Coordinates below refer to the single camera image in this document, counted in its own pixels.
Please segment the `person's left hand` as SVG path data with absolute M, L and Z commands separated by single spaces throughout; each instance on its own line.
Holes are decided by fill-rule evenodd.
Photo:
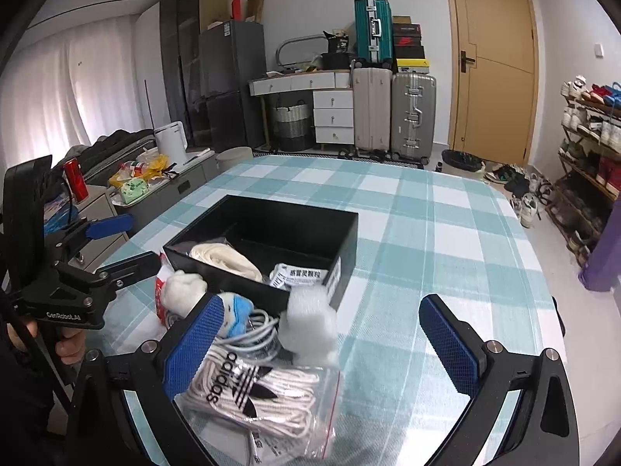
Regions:
M 13 325 L 7 325 L 7 334 L 16 349 L 22 352 L 28 350 Z M 61 329 L 60 338 L 55 345 L 55 352 L 64 365 L 74 365 L 82 360 L 86 349 L 85 339 L 86 330 L 84 329 Z

